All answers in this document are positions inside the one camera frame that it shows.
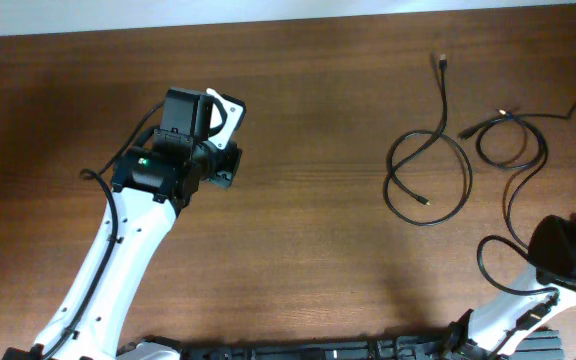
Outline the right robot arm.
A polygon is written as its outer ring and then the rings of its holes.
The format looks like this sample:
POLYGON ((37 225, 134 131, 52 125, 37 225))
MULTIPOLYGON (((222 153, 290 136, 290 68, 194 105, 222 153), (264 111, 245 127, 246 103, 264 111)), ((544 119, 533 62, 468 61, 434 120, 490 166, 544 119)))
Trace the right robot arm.
POLYGON ((504 237, 489 235, 479 242, 476 259, 483 277, 499 293, 450 324, 441 345, 443 359, 507 359, 528 335, 576 306, 576 219, 545 217, 526 251, 504 237), (509 246, 527 262, 509 286, 495 281, 484 266, 484 247, 491 242, 509 246))

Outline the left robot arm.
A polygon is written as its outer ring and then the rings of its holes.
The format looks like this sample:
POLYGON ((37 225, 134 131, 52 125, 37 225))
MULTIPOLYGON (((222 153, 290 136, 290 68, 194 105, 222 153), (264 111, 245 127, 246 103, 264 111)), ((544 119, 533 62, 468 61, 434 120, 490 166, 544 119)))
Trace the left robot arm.
POLYGON ((119 337, 144 273, 200 182, 231 185, 241 151, 221 125, 208 137, 151 127, 117 159, 97 235, 60 308, 28 350, 6 359, 179 359, 179 343, 146 337, 120 348, 119 337))

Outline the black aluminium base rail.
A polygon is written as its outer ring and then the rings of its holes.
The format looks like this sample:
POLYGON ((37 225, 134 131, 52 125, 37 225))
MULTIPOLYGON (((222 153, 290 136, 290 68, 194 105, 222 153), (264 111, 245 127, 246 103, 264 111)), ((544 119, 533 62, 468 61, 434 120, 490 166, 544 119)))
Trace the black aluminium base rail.
POLYGON ((441 337, 401 336, 396 339, 310 343, 281 346, 184 345, 177 340, 149 336, 120 348, 118 359, 180 360, 437 360, 441 337))

